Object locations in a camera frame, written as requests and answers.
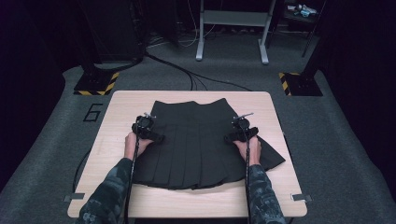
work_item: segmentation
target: gray floor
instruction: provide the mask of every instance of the gray floor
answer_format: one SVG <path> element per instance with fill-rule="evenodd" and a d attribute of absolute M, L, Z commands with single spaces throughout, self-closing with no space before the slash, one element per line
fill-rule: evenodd
<path fill-rule="evenodd" d="M 303 193 L 314 199 L 307 204 L 308 214 L 293 223 L 396 223 L 396 205 L 383 176 L 350 130 L 325 77 L 320 72 L 315 76 L 322 97 L 288 97 L 282 90 L 278 73 L 303 71 L 315 43 L 301 58 L 305 40 L 277 33 L 268 49 L 270 64 L 262 65 L 258 38 L 233 35 L 208 40 L 199 63 L 194 60 L 196 43 L 178 49 L 164 44 L 148 52 L 199 75 L 272 95 Z M 75 170 L 94 142 L 114 91 L 190 89 L 184 73 L 145 58 L 120 72 L 110 95 L 77 96 L 73 88 L 81 71 L 76 67 L 64 73 L 66 86 L 61 100 L 0 195 L 0 223 L 73 222 L 66 214 L 69 204 L 63 198 L 72 191 Z M 210 91 L 243 91 L 203 82 Z M 99 120 L 83 122 L 92 104 L 103 104 L 95 108 L 101 110 Z"/>

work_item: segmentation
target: metal bracket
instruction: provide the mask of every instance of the metal bracket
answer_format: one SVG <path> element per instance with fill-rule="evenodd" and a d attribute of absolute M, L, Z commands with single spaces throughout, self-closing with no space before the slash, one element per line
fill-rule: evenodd
<path fill-rule="evenodd" d="M 290 195 L 291 199 L 294 200 L 295 202 L 297 201 L 304 201 L 305 203 L 311 203 L 314 201 L 311 197 L 311 195 L 303 195 L 303 194 L 291 194 Z"/>
<path fill-rule="evenodd" d="M 72 193 L 70 195 L 64 196 L 64 203 L 70 203 L 72 200 L 82 200 L 84 199 L 85 193 Z"/>

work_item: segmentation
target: pleated skirt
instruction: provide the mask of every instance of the pleated skirt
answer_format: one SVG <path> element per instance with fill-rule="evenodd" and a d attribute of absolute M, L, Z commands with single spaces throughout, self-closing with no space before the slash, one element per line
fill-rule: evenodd
<path fill-rule="evenodd" d="M 206 189 L 245 177 L 246 165 L 238 148 L 224 141 L 225 135 L 235 132 L 232 121 L 237 116 L 225 99 L 207 105 L 156 101 L 150 114 L 156 116 L 152 131 L 165 138 L 160 144 L 150 144 L 136 160 L 134 183 Z M 265 169 L 284 161 L 261 141 Z"/>

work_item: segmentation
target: human hand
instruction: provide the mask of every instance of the human hand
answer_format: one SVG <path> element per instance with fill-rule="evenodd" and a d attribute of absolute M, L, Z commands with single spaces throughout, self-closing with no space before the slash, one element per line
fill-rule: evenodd
<path fill-rule="evenodd" d="M 139 139 L 139 149 L 137 150 L 137 157 L 139 157 L 145 150 L 146 147 L 152 143 L 149 139 Z M 125 137 L 125 149 L 124 157 L 132 160 L 134 158 L 134 147 L 136 145 L 136 134 L 128 133 Z"/>
<path fill-rule="evenodd" d="M 249 165 L 260 165 L 260 154 L 262 153 L 262 144 L 260 143 L 259 139 L 256 135 L 250 138 L 249 148 L 250 148 L 250 155 L 249 155 Z M 241 141 L 233 141 L 234 144 L 239 149 L 239 153 L 241 153 L 242 158 L 244 161 L 247 160 L 247 143 Z"/>

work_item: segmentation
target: camouflage jacket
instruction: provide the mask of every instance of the camouflage jacket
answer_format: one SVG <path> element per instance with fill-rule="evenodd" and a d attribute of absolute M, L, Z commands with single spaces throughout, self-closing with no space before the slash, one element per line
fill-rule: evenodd
<path fill-rule="evenodd" d="M 79 211 L 76 224 L 117 224 L 130 180 L 132 161 L 123 158 L 110 170 Z M 271 181 L 260 165 L 249 167 L 251 223 L 286 223 L 272 190 Z"/>
<path fill-rule="evenodd" d="M 260 165 L 251 165 L 248 171 L 250 223 L 286 223 L 272 189 L 271 181 L 262 167 Z"/>
<path fill-rule="evenodd" d="M 132 161 L 123 158 L 82 206 L 76 224 L 118 223 L 131 178 Z"/>

